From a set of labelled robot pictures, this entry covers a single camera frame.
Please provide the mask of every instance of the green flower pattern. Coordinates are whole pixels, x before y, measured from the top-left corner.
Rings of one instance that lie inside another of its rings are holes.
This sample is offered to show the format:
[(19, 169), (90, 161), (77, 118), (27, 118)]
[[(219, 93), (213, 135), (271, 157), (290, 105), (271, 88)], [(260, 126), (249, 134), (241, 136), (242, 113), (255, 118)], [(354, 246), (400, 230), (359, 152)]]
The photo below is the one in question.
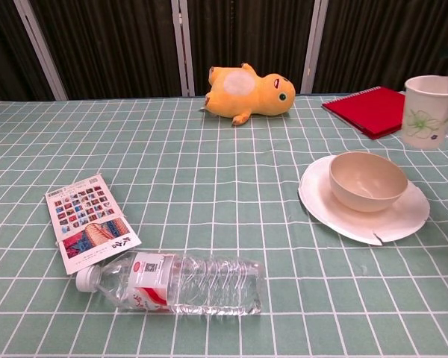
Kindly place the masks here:
[(435, 118), (432, 118), (427, 112), (422, 110), (416, 113), (410, 110), (411, 114), (406, 113), (407, 117), (405, 123), (405, 132), (409, 136), (415, 136), (416, 138), (426, 139), (429, 138), (434, 131), (437, 131), (441, 122)]

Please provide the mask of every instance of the white bottle cap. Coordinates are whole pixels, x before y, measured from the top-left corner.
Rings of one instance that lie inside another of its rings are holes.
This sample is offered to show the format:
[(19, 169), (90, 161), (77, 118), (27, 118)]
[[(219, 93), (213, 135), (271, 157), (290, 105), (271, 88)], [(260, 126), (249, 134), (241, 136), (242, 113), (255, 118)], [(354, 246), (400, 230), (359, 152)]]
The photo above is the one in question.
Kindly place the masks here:
[(76, 289), (81, 292), (96, 292), (101, 269), (99, 266), (88, 266), (76, 274)]

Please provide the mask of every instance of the black curtain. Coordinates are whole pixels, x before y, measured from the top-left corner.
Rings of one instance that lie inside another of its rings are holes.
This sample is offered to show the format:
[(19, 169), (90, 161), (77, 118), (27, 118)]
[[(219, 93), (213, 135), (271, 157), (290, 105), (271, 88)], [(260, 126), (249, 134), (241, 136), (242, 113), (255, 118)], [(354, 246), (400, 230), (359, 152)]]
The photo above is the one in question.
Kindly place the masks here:
[(0, 101), (53, 99), (13, 0), (0, 0)]
[(448, 0), (329, 0), (313, 92), (403, 90), (448, 75)]
[(279, 73), (300, 92), (314, 0), (188, 0), (193, 79), (209, 89), (211, 66), (246, 62), (260, 76)]
[(31, 4), (70, 99), (181, 95), (171, 1)]

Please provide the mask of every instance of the red notebook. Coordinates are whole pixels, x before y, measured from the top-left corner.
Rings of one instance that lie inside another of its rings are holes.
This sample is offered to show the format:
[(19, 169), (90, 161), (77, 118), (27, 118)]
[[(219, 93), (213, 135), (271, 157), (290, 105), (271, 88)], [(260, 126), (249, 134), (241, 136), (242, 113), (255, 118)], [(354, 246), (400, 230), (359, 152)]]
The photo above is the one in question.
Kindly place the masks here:
[(378, 139), (402, 127), (405, 95), (386, 87), (374, 87), (325, 102), (322, 107), (359, 129), (371, 139)]

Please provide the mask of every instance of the beige bowl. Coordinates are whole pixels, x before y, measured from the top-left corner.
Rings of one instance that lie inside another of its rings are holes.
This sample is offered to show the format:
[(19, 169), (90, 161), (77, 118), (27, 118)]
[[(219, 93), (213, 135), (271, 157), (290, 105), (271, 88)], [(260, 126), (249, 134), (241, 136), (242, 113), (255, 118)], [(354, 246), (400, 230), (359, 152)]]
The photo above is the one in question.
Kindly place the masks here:
[(343, 205), (366, 213), (386, 209), (408, 186), (405, 173), (396, 164), (359, 151), (336, 156), (329, 177), (332, 192)]

